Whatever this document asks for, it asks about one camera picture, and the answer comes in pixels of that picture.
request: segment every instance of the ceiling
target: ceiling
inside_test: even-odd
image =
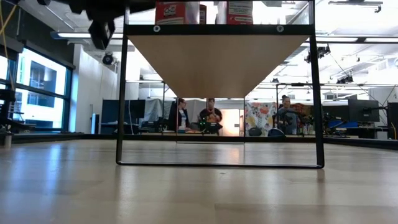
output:
[[[398,23],[394,19],[398,10],[398,1],[382,0],[382,10],[379,13],[374,12],[375,7],[334,6],[330,5],[329,1],[316,1],[317,33],[322,35],[398,36]],[[294,24],[294,19],[296,19],[296,22],[306,21],[297,16],[300,10],[305,8],[306,2],[294,4],[285,1],[283,6],[279,8],[266,7],[263,4],[258,5],[258,3],[260,2],[254,5],[255,9],[259,10],[256,14],[262,17],[257,19],[257,23],[270,24],[279,21],[282,24]],[[38,5],[37,1],[21,1],[21,7],[59,32],[87,32],[91,24],[84,12],[81,15],[76,15],[71,12],[67,5],[59,2],[52,1],[50,6],[45,7]],[[302,16],[307,15],[305,10],[302,12]],[[129,23],[153,24],[154,13],[154,10],[150,10],[132,14],[129,17]],[[121,32],[123,19],[118,18],[115,23],[116,32]],[[82,44],[90,46],[87,40],[84,40]],[[115,44],[113,46],[115,56],[120,57],[120,50],[117,50],[117,48],[121,50],[121,45]],[[356,74],[367,73],[368,69],[374,66],[376,62],[383,61],[386,58],[398,57],[398,45],[394,44],[330,44],[330,49],[331,54],[319,60],[321,82],[335,83],[335,79],[344,75],[343,70],[355,77]],[[86,47],[86,50],[89,54],[97,57],[104,54],[104,52],[97,51],[93,47]],[[308,47],[298,48],[282,65],[268,75],[265,82],[269,82],[272,78],[278,78],[280,82],[311,82],[310,67],[303,60],[307,54]],[[155,73],[144,57],[142,58],[143,69],[141,69],[141,73],[144,75]]]

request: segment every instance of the person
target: person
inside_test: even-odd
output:
[[[188,111],[185,109],[187,102],[183,98],[177,100],[177,108],[173,107],[170,110],[169,116],[169,130],[185,130],[189,131]]]
[[[289,124],[286,120],[282,121],[283,116],[281,116],[284,112],[287,113],[284,115],[289,119]],[[297,133],[297,116],[294,113],[289,113],[289,111],[294,112],[294,109],[290,107],[290,98],[288,96],[282,96],[282,107],[278,110],[279,114],[279,124],[283,124],[285,127],[283,132],[285,134],[296,134]]]
[[[210,98],[207,100],[207,108],[203,109],[199,117],[206,119],[206,122],[219,123],[223,119],[221,111],[214,107],[215,99]]]

